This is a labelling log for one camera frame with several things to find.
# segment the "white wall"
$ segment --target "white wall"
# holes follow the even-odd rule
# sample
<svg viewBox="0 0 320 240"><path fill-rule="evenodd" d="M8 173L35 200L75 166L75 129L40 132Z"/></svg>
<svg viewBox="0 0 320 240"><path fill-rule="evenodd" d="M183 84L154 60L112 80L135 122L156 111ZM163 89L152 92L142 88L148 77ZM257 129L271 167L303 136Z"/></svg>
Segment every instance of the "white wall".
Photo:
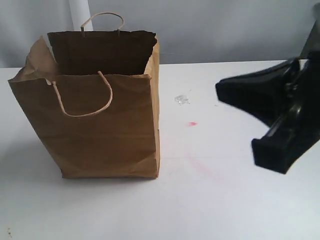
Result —
<svg viewBox="0 0 320 240"><path fill-rule="evenodd" d="M317 1L89 0L89 7L91 14L120 13L125 30L156 32L162 63L196 63L299 55ZM112 30L119 22L98 16L93 26ZM68 0L0 0L0 67L23 66L40 35L72 29Z"/></svg>
<svg viewBox="0 0 320 240"><path fill-rule="evenodd" d="M22 67L41 35L72 29L68 0L0 0L0 68Z"/></svg>
<svg viewBox="0 0 320 240"><path fill-rule="evenodd" d="M159 37L162 63L280 60L300 54L318 0L89 0L91 14L118 12L127 30ZM115 28L113 16L93 21Z"/></svg>

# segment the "white table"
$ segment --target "white table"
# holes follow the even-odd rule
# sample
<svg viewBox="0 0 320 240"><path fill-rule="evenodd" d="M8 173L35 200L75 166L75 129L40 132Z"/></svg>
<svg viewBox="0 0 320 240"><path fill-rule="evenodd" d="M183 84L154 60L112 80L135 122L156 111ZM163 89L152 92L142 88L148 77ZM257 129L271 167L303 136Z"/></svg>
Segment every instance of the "white table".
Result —
<svg viewBox="0 0 320 240"><path fill-rule="evenodd" d="M320 239L320 144L286 175L257 167L268 128L215 92L278 63L161 65L156 180L62 179L0 69L0 240Z"/></svg>

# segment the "pink smudge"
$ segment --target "pink smudge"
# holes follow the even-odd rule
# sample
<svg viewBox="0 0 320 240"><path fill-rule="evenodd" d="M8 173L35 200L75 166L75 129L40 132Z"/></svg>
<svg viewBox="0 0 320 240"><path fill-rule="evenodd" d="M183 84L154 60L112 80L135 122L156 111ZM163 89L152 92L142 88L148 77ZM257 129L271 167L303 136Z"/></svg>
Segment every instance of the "pink smudge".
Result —
<svg viewBox="0 0 320 240"><path fill-rule="evenodd" d="M190 121L190 122L188 122L188 127L193 127L193 126L195 126L197 124L198 124L197 122Z"/></svg>

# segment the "paper bag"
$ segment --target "paper bag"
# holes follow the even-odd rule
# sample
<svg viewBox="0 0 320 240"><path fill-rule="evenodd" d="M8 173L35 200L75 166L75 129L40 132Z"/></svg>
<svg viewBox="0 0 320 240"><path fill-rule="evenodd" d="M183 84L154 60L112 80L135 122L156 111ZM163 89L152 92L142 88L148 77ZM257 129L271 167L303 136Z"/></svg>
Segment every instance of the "paper bag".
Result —
<svg viewBox="0 0 320 240"><path fill-rule="evenodd" d="M55 59L43 37L32 46L15 98L64 178L156 178L156 35L81 30L48 33Z"/></svg>

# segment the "paper bag handle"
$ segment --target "paper bag handle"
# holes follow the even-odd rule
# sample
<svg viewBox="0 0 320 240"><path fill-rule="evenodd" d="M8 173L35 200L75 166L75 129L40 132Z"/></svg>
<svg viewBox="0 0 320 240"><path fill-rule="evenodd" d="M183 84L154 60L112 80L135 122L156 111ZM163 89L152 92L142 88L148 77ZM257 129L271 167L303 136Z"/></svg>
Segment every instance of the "paper bag handle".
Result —
<svg viewBox="0 0 320 240"><path fill-rule="evenodd" d="M84 22L84 24L81 25L81 33L82 33L82 36L85 37L86 34L85 34L85 26L96 16L98 15L104 15L104 14L111 14L111 15L115 15L117 17L119 17L121 20L122 20L122 24L120 27L118 27L118 32L120 32L120 29L125 25L125 20L122 16L120 16L119 14L117 13L114 13L114 12L99 12L99 13L96 13L95 15L93 15L92 17L90 17L87 21Z"/></svg>
<svg viewBox="0 0 320 240"><path fill-rule="evenodd" d="M61 100L61 95L59 93L59 90L58 90L58 87L57 87L57 84L55 81L52 82L53 84L53 88L54 88L54 91L55 91L55 94L58 98L58 101L59 101L59 105L60 105L60 108L63 112L64 115L68 116L68 117L73 117L73 118L83 118L83 117L90 117L90 116L94 116L94 115L97 115L99 113L101 113L102 111L106 110L111 102L112 102L112 99L113 99L113 91L112 91L112 88L111 88L111 85L110 83L108 82L108 80L105 78L105 76L101 73L101 71L98 71L98 74L100 75L100 77L103 79L103 82L105 83L105 85L109 88L110 90L110 98L109 98L109 101L107 102L106 105L104 105L102 108L100 108L99 110L97 111L94 111L94 112L91 112L91 113L87 113L87 114L83 114L83 115L71 115L69 113L66 112L65 110L65 107L62 103L62 100Z"/></svg>

